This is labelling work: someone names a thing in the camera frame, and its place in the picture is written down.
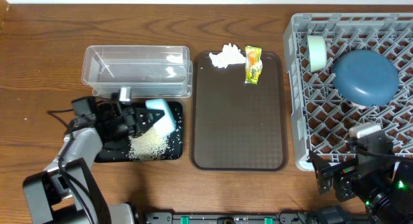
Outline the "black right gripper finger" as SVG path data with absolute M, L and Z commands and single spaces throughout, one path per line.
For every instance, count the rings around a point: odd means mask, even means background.
M 320 194 L 326 194 L 330 191 L 332 187 L 333 178 L 332 177 L 323 177 L 319 176 L 317 178 L 317 186 Z
M 314 167 L 317 179 L 330 179 L 332 178 L 332 166 L 325 161 L 315 152 L 310 151 L 308 153 L 309 159 Z

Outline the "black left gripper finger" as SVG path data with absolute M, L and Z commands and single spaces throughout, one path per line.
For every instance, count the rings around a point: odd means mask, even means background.
M 159 109 L 135 108 L 135 114 L 139 121 L 159 121 L 165 112 Z
M 135 122 L 134 124 L 134 138 L 141 137 L 153 127 L 153 122 Z

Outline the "dark blue plate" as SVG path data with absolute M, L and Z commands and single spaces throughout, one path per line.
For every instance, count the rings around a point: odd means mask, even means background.
M 346 53 L 332 73 L 337 91 L 349 102 L 366 107 L 386 105 L 398 91 L 397 69 L 385 56 L 371 50 Z

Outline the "yellow snack wrapper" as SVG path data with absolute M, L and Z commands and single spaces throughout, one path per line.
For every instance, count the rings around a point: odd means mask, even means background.
M 261 61 L 262 49 L 254 46 L 246 46 L 245 53 L 245 83 L 256 85 L 263 68 Z

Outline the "light green bowl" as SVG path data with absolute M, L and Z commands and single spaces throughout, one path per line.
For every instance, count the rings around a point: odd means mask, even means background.
M 322 36 L 308 36 L 308 60 L 310 71 L 317 72 L 325 68 L 327 64 L 327 48 Z

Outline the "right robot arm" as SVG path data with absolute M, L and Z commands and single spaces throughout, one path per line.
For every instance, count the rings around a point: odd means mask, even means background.
M 412 159 L 395 155 L 382 130 L 352 137 L 348 146 L 356 156 L 334 166 L 308 153 L 319 193 L 334 189 L 340 202 L 359 198 L 371 221 L 412 223 Z

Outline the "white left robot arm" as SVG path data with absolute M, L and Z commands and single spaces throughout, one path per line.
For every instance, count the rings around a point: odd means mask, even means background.
M 23 181 L 33 223 L 138 223 L 128 203 L 109 205 L 90 169 L 110 143 L 141 138 L 149 130 L 161 134 L 174 119 L 167 102 L 152 99 L 145 107 L 86 96 L 72 101 L 75 114 L 66 127 L 56 158 Z

